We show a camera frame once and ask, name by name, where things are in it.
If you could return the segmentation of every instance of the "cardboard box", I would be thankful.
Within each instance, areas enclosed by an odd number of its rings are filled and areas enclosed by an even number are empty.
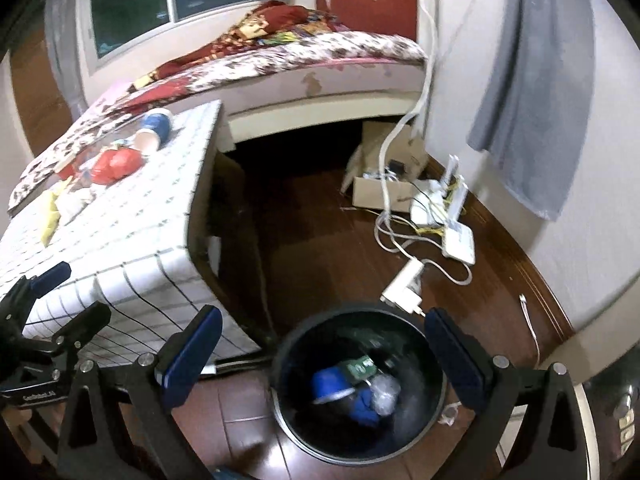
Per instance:
[[[380,146],[396,125],[377,121],[366,121],[362,125],[362,143],[357,147],[347,163],[342,187],[345,193],[353,185],[353,205],[367,209],[383,209],[382,183],[380,180],[365,178],[365,173],[378,172]],[[424,151],[424,140],[411,138],[411,127],[402,128],[389,146],[385,163],[398,160],[404,163],[405,182],[388,182],[387,189],[391,200],[391,211],[408,213],[415,187],[411,184],[422,173],[429,161]]]

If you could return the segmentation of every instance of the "trash can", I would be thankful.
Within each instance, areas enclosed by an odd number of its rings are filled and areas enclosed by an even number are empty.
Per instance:
[[[318,370],[366,354],[399,381],[395,411],[375,428],[314,404]],[[369,465],[405,452],[435,423],[446,377],[420,320],[383,303],[350,303],[301,323],[282,342],[271,369],[278,424],[301,449],[337,465]]]

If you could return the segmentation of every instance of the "red plastic bag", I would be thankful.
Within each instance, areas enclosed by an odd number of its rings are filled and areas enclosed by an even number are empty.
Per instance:
[[[142,166],[142,154],[131,148],[121,148],[111,157],[111,174],[116,180],[135,173]]]
[[[142,154],[138,150],[107,150],[94,164],[91,180],[94,184],[108,186],[139,170],[142,162]]]
[[[102,152],[102,155],[98,157],[98,160],[91,168],[91,180],[94,184],[101,184],[107,186],[113,184],[116,179],[111,173],[111,159],[116,154],[116,150],[107,150]]]

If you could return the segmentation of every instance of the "white cable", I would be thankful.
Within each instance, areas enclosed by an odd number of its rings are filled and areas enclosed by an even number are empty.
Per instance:
[[[380,146],[380,154],[378,155],[378,171],[380,172],[380,175],[382,176],[382,179],[381,179],[380,182],[382,183],[382,199],[383,199],[383,203],[384,203],[384,206],[385,206],[385,209],[384,209],[384,211],[382,213],[380,213],[379,218],[382,218],[383,221],[385,222],[386,227],[390,232],[389,237],[391,238],[392,243],[407,258],[411,258],[411,255],[409,253],[407,253],[404,250],[404,248],[398,242],[396,242],[396,238],[395,238],[393,229],[391,228],[391,223],[390,223],[390,221],[391,221],[391,200],[389,199],[389,190],[388,190],[388,187],[387,187],[387,184],[386,184],[385,158],[386,158],[386,152],[387,152],[390,144],[398,136],[398,134],[400,133],[402,128],[409,122],[409,120],[413,119],[416,115],[418,115],[428,105],[430,87],[431,87],[431,79],[433,77],[433,67],[435,65],[436,46],[438,44],[438,33],[437,33],[437,30],[436,30],[436,22],[433,19],[433,16],[429,12],[429,10],[427,9],[424,0],[418,0],[418,3],[420,4],[420,9],[422,10],[422,12],[424,12],[425,15],[427,16],[427,19],[429,20],[429,24],[430,24],[430,28],[431,28],[431,52],[429,54],[429,57],[427,58],[427,69],[426,69],[426,74],[425,74],[425,77],[424,77],[424,85],[422,86],[422,92],[420,94],[420,98],[418,99],[418,101],[415,104],[414,108],[410,112],[406,113],[404,115],[404,117],[402,117],[402,119],[400,119],[398,124],[396,124],[394,129],[391,130],[391,133],[389,133],[388,136],[386,136],[386,139],[382,142],[382,145]],[[376,240],[378,240],[378,243],[382,247],[382,244],[380,243],[380,239],[379,239],[378,236],[376,236]]]
[[[429,20],[429,25],[430,25],[430,29],[431,29],[431,51],[429,53],[429,57],[427,58],[426,74],[425,74],[425,77],[424,77],[424,85],[422,86],[422,92],[420,94],[420,98],[418,99],[418,101],[415,104],[414,108],[409,113],[405,114],[404,117],[402,117],[402,119],[400,119],[398,124],[396,124],[394,129],[391,130],[391,133],[389,133],[388,136],[386,136],[386,139],[382,142],[382,145],[380,146],[380,153],[378,155],[378,172],[379,172],[379,175],[382,178],[381,179],[382,199],[383,199],[383,204],[384,204],[385,208],[384,208],[384,211],[382,213],[380,213],[380,215],[376,219],[376,224],[375,224],[375,227],[374,227],[374,236],[376,238],[376,242],[378,243],[378,245],[380,247],[382,247],[385,251],[388,251],[390,253],[398,253],[398,252],[400,252],[400,253],[404,254],[404,256],[406,256],[407,258],[412,258],[412,256],[411,256],[411,254],[409,254],[405,250],[405,248],[408,247],[409,245],[411,245],[414,242],[418,242],[418,241],[419,242],[428,242],[428,243],[431,243],[431,244],[435,245],[436,247],[442,249],[442,246],[439,243],[431,240],[430,238],[417,236],[417,235],[412,235],[412,236],[410,236],[410,235],[399,235],[399,234],[396,234],[393,231],[393,228],[391,227],[391,221],[392,220],[396,220],[396,221],[399,221],[399,222],[404,222],[405,224],[410,225],[413,228],[415,228],[415,225],[413,225],[411,222],[409,222],[405,218],[402,218],[401,216],[397,216],[397,215],[392,215],[391,214],[391,200],[389,198],[389,190],[388,190],[387,178],[386,178],[385,159],[386,159],[386,152],[387,152],[389,146],[394,141],[394,139],[398,136],[398,134],[400,133],[402,128],[409,122],[409,120],[413,119],[423,109],[425,109],[428,106],[428,102],[429,102],[430,89],[431,89],[431,80],[433,78],[433,69],[434,69],[434,66],[435,66],[435,58],[436,58],[436,48],[437,48],[437,44],[438,44],[438,31],[436,30],[436,22],[433,19],[433,16],[429,12],[429,10],[427,9],[425,1],[424,0],[418,0],[418,3],[420,5],[420,9],[422,10],[422,12],[424,12],[424,14],[426,15],[427,19]],[[390,248],[390,247],[388,247],[388,246],[386,246],[385,244],[382,243],[382,240],[380,240],[380,233],[381,232],[383,234],[389,236],[389,239],[391,240],[392,244],[395,245],[394,248]],[[404,243],[399,244],[398,241],[396,241],[396,238],[400,238],[400,239],[405,240],[405,241],[404,241]],[[451,280],[453,283],[455,283],[457,285],[468,285],[471,282],[471,279],[472,279],[471,269],[469,269],[467,264],[463,263],[463,265],[465,266],[466,272],[467,272],[467,277],[466,277],[465,280],[459,281],[459,280],[456,280],[454,277],[452,277],[446,270],[444,270],[442,268],[442,266],[440,266],[438,263],[434,262],[433,260],[430,260],[430,259],[427,258],[425,260],[422,260],[422,263],[429,264],[429,265],[432,265],[432,266],[436,267],[449,280]]]
[[[391,215],[390,218],[393,219],[393,220],[404,222],[405,224],[415,228],[415,225],[412,222],[408,221],[406,218],[402,218],[401,216],[398,216],[398,215]],[[402,252],[403,254],[408,254],[405,249],[409,245],[413,244],[414,242],[428,242],[430,244],[435,245],[440,250],[442,250],[442,246],[439,243],[437,243],[436,241],[431,240],[430,238],[427,238],[427,237],[424,237],[424,236],[418,236],[418,235],[397,234],[397,233],[394,233],[393,231],[390,231],[390,230],[387,231],[386,229],[382,228],[380,226],[380,223],[382,223],[382,215],[380,215],[380,216],[378,216],[378,218],[376,218],[376,227],[374,229],[374,236],[376,237],[376,241],[378,242],[378,245],[380,247],[382,247],[385,251],[389,252],[389,253]],[[382,240],[380,240],[380,233],[385,234],[385,235],[389,236],[390,238],[393,235],[395,238],[401,238],[401,239],[403,239],[405,241],[402,244],[398,244],[397,242],[395,242],[396,248],[388,247],[388,246],[386,246],[385,244],[382,243]],[[455,279],[446,270],[444,270],[440,264],[434,262],[433,260],[430,260],[429,258],[425,258],[425,259],[421,260],[421,262],[423,264],[425,264],[425,265],[432,265],[432,266],[436,267],[438,270],[440,270],[440,272],[442,272],[450,281],[452,281],[456,285],[468,285],[469,283],[471,283],[471,280],[473,279],[473,274],[471,273],[471,269],[464,262],[461,262],[461,263],[466,269],[466,278],[464,280],[462,280],[462,281]]]
[[[531,336],[533,337],[533,342],[536,344],[536,368],[540,364],[540,346],[538,345],[538,338],[536,336],[536,331],[533,330],[533,325],[531,324],[531,320],[529,319],[529,309],[527,308],[527,298],[524,297],[524,294],[520,295],[520,306],[522,307],[522,313],[524,314],[524,319],[527,320],[527,326],[529,327],[529,331],[531,332]]]

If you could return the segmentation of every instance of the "floral bedsheet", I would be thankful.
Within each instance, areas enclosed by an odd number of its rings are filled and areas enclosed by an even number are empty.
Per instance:
[[[426,60],[426,54],[417,43],[401,36],[353,30],[331,32],[212,60],[152,83],[138,92],[124,94],[113,104],[96,102],[22,172],[20,182],[11,194],[8,211],[11,214],[38,184],[49,178],[59,161],[71,154],[78,155],[151,108],[253,77],[295,70],[332,59],[364,57],[415,64],[423,64]]]

